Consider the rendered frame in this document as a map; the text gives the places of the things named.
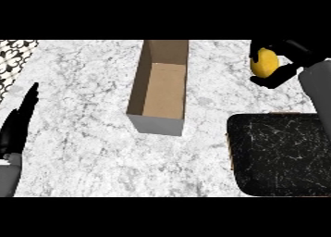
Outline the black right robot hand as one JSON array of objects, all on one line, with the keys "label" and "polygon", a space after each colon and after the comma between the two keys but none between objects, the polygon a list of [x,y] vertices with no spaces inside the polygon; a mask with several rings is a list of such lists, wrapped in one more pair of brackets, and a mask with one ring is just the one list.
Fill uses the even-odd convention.
[{"label": "black right robot hand", "polygon": [[261,76],[249,77],[249,80],[256,85],[267,87],[267,89],[277,88],[296,75],[299,67],[308,68],[326,58],[331,58],[331,40],[252,39],[248,57],[253,63],[261,59],[258,50],[262,48],[271,50],[277,56],[284,56],[290,60],[290,63],[278,66],[265,78]]}]

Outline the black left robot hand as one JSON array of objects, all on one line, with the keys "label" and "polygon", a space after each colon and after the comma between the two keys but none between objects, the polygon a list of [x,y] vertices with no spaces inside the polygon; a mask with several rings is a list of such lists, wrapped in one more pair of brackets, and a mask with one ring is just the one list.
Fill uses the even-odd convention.
[{"label": "black left robot hand", "polygon": [[3,159],[4,154],[20,154],[23,151],[28,137],[28,123],[38,102],[37,89],[38,83],[34,82],[19,107],[9,112],[3,122],[0,128],[0,159]]}]

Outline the yellow lemon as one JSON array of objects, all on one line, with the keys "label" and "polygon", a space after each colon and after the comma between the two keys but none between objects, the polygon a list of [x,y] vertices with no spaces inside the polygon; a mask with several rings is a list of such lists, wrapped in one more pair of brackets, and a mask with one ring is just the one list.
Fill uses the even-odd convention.
[{"label": "yellow lemon", "polygon": [[267,78],[278,67],[278,58],[265,48],[258,50],[258,61],[249,60],[249,69],[258,78]]}]

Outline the open cardboard box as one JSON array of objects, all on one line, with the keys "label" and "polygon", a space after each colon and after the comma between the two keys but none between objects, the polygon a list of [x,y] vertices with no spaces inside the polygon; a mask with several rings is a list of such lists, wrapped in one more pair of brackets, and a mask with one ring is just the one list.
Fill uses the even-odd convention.
[{"label": "open cardboard box", "polygon": [[187,59],[187,40],[143,41],[125,110],[140,133],[181,135]]}]

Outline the black marble tray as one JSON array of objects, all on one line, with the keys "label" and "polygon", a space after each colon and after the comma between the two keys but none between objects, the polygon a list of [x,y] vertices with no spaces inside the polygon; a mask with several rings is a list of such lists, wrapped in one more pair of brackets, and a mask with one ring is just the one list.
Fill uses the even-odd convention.
[{"label": "black marble tray", "polygon": [[331,142],[309,113],[227,119],[233,177],[252,196],[331,196]]}]

